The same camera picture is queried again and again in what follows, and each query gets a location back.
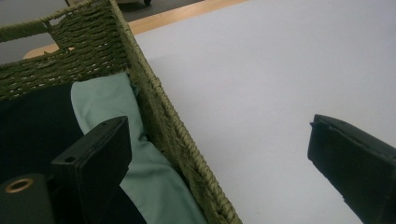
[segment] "basket side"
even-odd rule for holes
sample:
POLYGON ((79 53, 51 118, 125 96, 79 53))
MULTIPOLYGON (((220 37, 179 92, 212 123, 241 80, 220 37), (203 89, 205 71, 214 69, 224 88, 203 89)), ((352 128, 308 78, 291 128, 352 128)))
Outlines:
POLYGON ((87 80, 125 69, 125 53, 108 1, 86 1, 46 18, 0 28, 10 41, 48 33, 59 49, 53 53, 0 65, 0 101, 48 86, 87 80))
POLYGON ((117 4, 111 3, 126 41, 131 79, 140 88, 137 100, 149 140, 184 177, 209 223, 242 223, 150 68, 117 4))

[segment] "white table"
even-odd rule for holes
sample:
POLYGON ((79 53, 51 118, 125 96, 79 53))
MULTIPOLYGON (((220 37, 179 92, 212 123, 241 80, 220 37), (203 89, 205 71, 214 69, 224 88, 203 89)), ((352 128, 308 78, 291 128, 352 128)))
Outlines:
POLYGON ((361 223, 306 157, 315 114, 396 147, 396 2, 250 0, 136 36, 244 223, 361 223))

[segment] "green cloth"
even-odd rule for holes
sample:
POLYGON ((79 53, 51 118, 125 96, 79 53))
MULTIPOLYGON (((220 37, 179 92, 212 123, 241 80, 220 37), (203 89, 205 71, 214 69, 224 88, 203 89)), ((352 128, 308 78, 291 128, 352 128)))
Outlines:
POLYGON ((139 108, 125 73, 76 82, 71 99, 84 134, 102 121, 128 116, 133 159, 120 186, 148 224, 206 223, 179 174, 144 135, 139 108))

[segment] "brass ring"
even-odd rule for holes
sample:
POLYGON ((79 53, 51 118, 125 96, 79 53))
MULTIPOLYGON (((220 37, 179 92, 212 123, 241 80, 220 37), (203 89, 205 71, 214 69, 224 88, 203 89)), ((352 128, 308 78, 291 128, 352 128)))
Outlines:
POLYGON ((17 193, 17 192, 23 191, 24 189, 27 189, 31 185, 33 185, 33 182, 35 182, 35 181, 31 178, 24 178, 24 179, 16 180, 16 181, 10 183, 6 187, 6 192, 7 193, 17 193))

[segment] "floor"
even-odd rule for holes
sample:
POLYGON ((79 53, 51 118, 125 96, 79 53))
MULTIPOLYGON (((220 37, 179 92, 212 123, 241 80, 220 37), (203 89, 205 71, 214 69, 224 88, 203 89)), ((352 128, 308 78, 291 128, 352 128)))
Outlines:
MULTIPOLYGON (((135 21, 202 0, 152 0, 150 6, 143 1, 120 4, 125 20, 135 21)), ((45 17, 67 7, 64 0, 0 0, 0 26, 45 17)), ((53 44, 49 35, 37 35, 16 41, 0 43, 0 64, 16 62, 31 49, 53 44)))

